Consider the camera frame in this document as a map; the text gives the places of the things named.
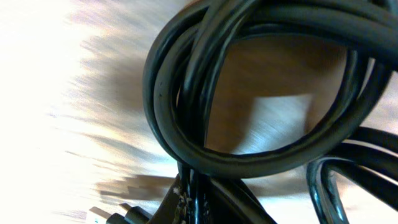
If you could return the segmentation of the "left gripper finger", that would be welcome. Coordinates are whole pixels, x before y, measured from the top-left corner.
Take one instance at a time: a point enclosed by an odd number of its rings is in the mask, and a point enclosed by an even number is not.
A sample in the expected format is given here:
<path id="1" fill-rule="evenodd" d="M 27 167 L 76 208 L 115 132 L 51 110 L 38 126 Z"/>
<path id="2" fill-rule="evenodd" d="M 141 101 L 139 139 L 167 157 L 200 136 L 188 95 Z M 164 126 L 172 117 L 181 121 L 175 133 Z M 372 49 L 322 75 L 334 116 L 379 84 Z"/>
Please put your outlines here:
<path id="1" fill-rule="evenodd" d="M 189 224 L 193 215 L 193 199 L 187 181 L 177 174 L 160 207 L 149 224 Z"/>

